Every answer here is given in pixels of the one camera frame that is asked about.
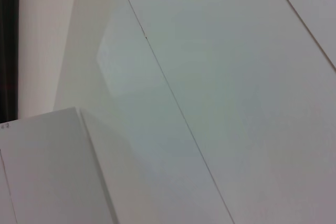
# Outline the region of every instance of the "white wall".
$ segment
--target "white wall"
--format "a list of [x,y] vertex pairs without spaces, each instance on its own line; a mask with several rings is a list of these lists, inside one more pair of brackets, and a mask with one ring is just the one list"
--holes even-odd
[[20,0],[18,117],[52,111],[74,0]]

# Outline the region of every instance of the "white panel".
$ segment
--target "white panel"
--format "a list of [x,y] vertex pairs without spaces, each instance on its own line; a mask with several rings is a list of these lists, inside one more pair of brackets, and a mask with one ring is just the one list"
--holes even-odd
[[130,2],[235,222],[332,223],[335,73],[286,0]]
[[289,0],[336,65],[336,0]]
[[52,111],[74,0],[20,0],[18,116]]
[[76,109],[10,122],[0,148],[17,223],[113,224]]
[[111,1],[102,41],[92,17],[70,24],[55,108],[83,108],[121,223],[232,223],[128,0]]
[[3,162],[0,159],[0,222],[5,224],[17,224],[11,196],[9,195],[6,174]]

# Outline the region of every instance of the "white cardboard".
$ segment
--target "white cardboard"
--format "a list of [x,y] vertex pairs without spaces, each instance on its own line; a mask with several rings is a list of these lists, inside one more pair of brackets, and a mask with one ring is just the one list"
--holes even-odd
[[74,108],[8,126],[0,148],[18,223],[117,223]]

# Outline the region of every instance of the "white board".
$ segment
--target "white board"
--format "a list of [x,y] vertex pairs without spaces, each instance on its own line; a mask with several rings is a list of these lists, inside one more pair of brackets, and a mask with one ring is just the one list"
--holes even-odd
[[17,223],[113,224],[109,195],[74,108],[8,126],[0,127],[0,149]]
[[234,221],[334,222],[336,77],[286,0],[130,2]]
[[74,0],[19,0],[18,117],[51,112]]
[[336,65],[336,0],[289,0]]

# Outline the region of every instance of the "white surface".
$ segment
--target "white surface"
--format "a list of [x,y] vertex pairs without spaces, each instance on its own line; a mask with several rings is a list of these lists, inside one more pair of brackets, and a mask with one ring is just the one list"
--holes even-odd
[[289,0],[336,65],[336,0]]
[[18,116],[52,111],[74,0],[20,0]]
[[17,224],[9,195],[5,170],[0,160],[0,222],[5,224]]
[[230,224],[131,6],[104,1],[107,26],[74,9],[55,109],[83,109],[120,223]]
[[74,108],[10,122],[0,148],[18,223],[113,223]]
[[287,2],[130,1],[235,222],[334,222],[336,77]]

